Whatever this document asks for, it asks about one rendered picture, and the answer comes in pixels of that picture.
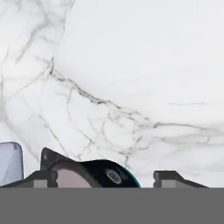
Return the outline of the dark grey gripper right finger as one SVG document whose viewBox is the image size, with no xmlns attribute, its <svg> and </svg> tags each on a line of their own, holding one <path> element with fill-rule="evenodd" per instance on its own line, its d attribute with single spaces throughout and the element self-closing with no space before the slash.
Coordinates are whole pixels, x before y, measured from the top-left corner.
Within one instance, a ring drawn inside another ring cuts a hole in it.
<svg viewBox="0 0 224 224">
<path fill-rule="evenodd" d="M 184 179 L 176 171 L 154 171 L 154 188 L 206 188 L 205 185 Z"/>
</svg>

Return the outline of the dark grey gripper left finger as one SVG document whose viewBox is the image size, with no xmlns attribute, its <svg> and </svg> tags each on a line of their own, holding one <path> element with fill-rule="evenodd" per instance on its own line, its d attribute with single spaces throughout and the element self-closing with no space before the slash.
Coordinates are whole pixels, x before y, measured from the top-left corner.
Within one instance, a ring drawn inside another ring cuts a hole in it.
<svg viewBox="0 0 224 224">
<path fill-rule="evenodd" d="M 35 171 L 25 179 L 4 185 L 3 188 L 57 188 L 58 173 L 56 171 Z"/>
</svg>

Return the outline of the pale blue yogurt container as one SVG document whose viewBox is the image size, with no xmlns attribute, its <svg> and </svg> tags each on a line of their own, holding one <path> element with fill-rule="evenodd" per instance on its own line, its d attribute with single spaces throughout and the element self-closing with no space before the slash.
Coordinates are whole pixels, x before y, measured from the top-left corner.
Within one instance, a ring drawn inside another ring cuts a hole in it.
<svg viewBox="0 0 224 224">
<path fill-rule="evenodd" d="M 23 152 L 18 143 L 0 143 L 0 186 L 24 178 Z"/>
</svg>

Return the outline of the black yogurt container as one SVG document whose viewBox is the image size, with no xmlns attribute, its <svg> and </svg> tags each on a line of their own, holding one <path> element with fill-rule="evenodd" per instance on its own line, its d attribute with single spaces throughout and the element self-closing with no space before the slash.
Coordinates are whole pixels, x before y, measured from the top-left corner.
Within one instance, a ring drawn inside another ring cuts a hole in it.
<svg viewBox="0 0 224 224">
<path fill-rule="evenodd" d="M 77 162 L 44 148 L 41 171 L 54 172 L 58 188 L 140 188 L 134 175 L 107 159 Z"/>
</svg>

